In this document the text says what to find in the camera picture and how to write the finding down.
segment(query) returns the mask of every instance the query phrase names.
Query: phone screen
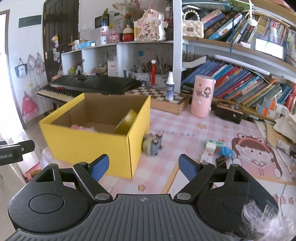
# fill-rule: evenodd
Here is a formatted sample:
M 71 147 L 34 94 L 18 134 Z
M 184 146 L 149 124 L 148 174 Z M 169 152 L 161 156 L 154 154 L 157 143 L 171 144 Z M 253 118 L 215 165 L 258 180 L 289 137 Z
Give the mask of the phone screen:
M 272 42 L 268 42 L 262 39 L 256 39 L 255 49 L 257 51 L 270 54 L 274 57 L 284 59 L 284 47 Z

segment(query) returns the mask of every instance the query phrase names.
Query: ribbed gray surface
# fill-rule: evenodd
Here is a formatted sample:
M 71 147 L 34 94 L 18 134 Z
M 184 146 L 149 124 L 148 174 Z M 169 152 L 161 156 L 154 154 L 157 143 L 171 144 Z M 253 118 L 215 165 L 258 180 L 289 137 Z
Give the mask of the ribbed gray surface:
M 8 241 L 228 241 L 206 226 L 190 205 L 165 195 L 119 195 L 97 204 L 76 227 L 59 234 L 32 235 L 17 231 Z

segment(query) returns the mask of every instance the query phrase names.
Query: blue gripper pad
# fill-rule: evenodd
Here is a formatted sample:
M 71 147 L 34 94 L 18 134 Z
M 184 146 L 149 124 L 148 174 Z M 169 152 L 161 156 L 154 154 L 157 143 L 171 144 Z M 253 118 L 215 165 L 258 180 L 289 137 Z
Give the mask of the blue gripper pad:
M 182 154 L 179 156 L 179 169 L 188 179 L 188 181 L 192 181 L 193 178 L 197 175 L 197 164 L 194 160 L 192 160 L 189 156 Z
M 101 155 L 93 162 L 91 176 L 98 182 L 109 169 L 109 157 L 106 154 Z

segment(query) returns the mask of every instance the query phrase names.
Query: open box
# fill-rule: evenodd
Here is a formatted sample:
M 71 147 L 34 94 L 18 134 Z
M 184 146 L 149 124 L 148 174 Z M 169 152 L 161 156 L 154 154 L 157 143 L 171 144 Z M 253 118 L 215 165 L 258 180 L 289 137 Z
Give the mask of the open box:
M 127 135 L 114 134 L 116 126 L 131 110 L 137 112 Z M 97 132 L 71 129 L 79 125 Z M 150 126 L 150 97 L 84 93 L 39 122 L 53 156 L 72 164 L 92 162 L 107 154 L 107 174 L 131 179 Z

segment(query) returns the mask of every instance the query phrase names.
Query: table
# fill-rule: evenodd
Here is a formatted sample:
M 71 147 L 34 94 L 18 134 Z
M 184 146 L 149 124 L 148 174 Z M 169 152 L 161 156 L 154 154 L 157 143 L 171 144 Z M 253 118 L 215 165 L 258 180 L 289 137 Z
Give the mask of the table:
M 132 180 L 120 179 L 109 175 L 104 175 L 100 184 L 113 196 L 117 193 L 126 194 L 176 194 L 186 183 L 183 174 L 178 170 L 178 158 L 181 154 L 186 154 L 195 161 L 199 161 L 205 148 L 203 142 L 206 139 L 222 139 L 226 146 L 235 147 L 234 140 L 245 137 L 253 140 L 262 138 L 256 124 L 242 120 L 241 124 L 222 120 L 215 116 L 214 112 L 206 118 L 196 118 L 186 108 L 181 115 L 174 115 L 160 110 L 151 109 L 150 133 L 161 133 L 163 135 L 162 145 L 164 148 L 158 152 L 157 156 L 148 156 L 142 153 Z M 243 167 L 249 168 L 249 173 L 260 180 L 259 182 L 272 194 L 280 197 L 285 185 L 289 185 L 289 193 L 286 203 L 294 207 L 296 201 L 296 180 L 289 173 L 283 159 L 277 150 L 272 148 L 274 153 L 273 161 L 270 163 L 268 171 L 259 172 L 256 168 L 250 168 L 247 161 L 243 162 Z M 70 163 L 55 160 L 46 148 L 41 156 L 41 166 L 49 163 L 57 163 L 60 168 L 71 167 Z M 270 171 L 272 167 L 279 167 L 281 177 L 275 177 Z

